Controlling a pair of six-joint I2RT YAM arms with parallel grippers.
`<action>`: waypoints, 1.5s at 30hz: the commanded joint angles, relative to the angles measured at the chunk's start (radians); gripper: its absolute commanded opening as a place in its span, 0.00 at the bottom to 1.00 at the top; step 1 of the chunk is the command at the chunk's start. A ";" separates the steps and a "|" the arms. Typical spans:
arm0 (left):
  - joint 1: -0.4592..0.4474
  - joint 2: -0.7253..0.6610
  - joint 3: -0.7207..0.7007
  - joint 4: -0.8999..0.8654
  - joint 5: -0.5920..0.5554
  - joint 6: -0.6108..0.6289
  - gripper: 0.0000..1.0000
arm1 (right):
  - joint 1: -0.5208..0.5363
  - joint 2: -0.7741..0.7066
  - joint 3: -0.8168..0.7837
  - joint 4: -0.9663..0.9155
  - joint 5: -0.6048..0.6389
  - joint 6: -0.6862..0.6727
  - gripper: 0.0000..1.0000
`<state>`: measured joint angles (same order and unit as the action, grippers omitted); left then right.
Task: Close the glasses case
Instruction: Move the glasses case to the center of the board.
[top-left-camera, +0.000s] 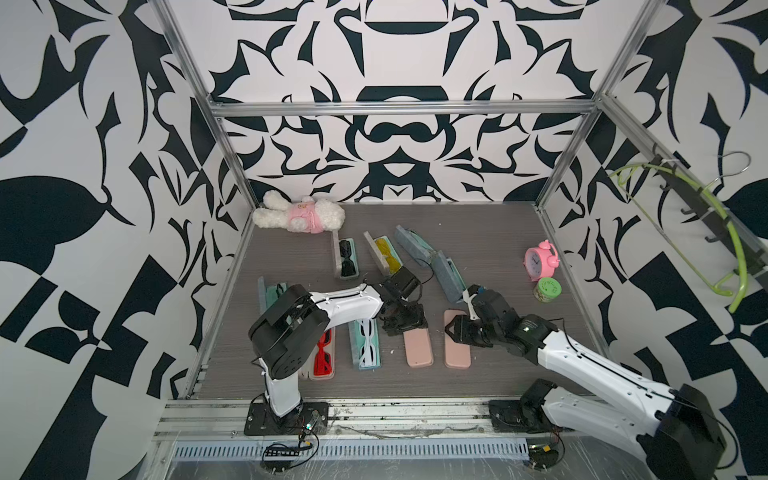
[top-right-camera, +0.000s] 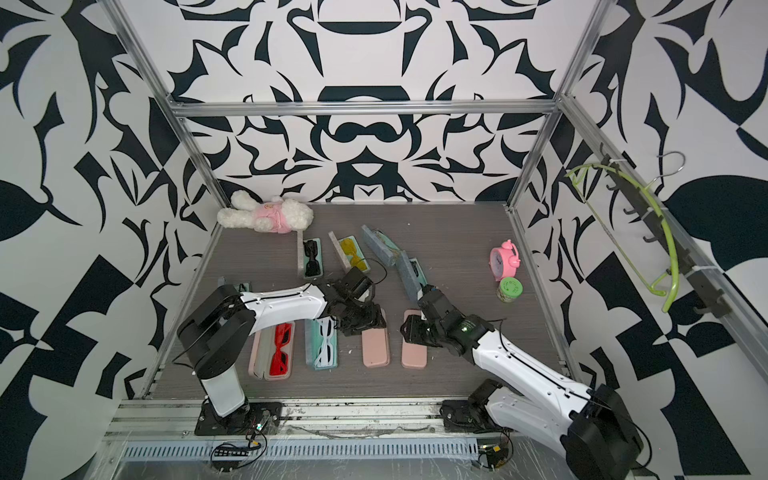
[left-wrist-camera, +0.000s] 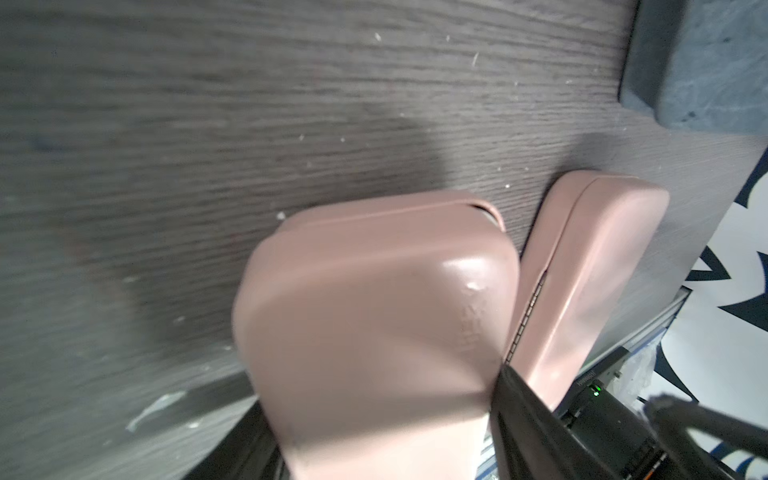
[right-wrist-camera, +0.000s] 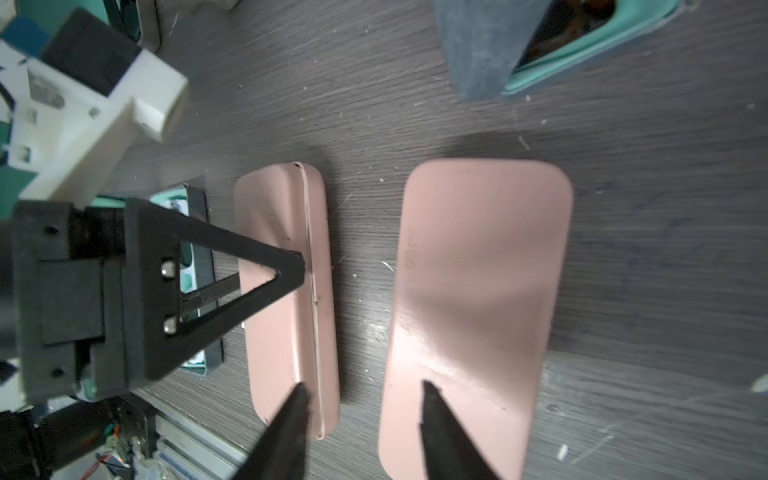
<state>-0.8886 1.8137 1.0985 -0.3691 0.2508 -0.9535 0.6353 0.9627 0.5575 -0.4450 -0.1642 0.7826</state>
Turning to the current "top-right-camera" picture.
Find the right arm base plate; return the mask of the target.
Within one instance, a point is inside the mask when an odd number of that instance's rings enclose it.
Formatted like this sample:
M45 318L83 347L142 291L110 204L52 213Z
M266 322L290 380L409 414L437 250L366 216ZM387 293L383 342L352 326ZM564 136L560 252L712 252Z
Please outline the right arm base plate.
M486 410L489 398L506 384L486 379L464 400L444 400L439 408L439 417L448 432L513 432L509 427L499 426Z

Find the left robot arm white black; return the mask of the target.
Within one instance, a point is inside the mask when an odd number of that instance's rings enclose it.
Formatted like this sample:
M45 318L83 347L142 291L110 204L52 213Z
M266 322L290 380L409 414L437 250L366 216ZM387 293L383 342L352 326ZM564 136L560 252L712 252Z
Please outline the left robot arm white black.
M177 328L183 353L214 415L229 419L248 407L235 362L254 333L291 321L329 317L343 335L386 325L369 280L311 282L266 293L214 290Z

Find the mint case with white sunglasses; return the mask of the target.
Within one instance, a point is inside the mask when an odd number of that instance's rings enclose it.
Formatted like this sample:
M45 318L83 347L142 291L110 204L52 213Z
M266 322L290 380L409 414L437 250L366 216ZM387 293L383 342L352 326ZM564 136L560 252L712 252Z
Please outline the mint case with white sunglasses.
M338 366L337 330L331 317L305 322L305 363L315 371Z

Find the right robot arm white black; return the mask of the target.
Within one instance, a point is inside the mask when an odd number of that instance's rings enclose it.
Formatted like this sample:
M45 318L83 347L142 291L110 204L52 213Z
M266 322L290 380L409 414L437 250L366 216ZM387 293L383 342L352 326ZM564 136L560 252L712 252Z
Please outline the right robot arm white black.
M452 310L424 310L400 328L411 344L444 348L496 376L478 400L496 427L517 431L560 455L578 479L624 479L644 449L641 430L618 392L591 388L514 345L497 322Z

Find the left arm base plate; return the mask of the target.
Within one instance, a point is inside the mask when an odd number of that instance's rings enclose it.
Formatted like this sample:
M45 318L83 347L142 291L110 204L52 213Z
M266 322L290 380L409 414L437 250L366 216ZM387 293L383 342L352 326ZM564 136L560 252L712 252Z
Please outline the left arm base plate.
M248 402L228 416L219 416L209 399L201 405L194 434L201 437L246 435L254 430L274 431L280 423L281 402Z

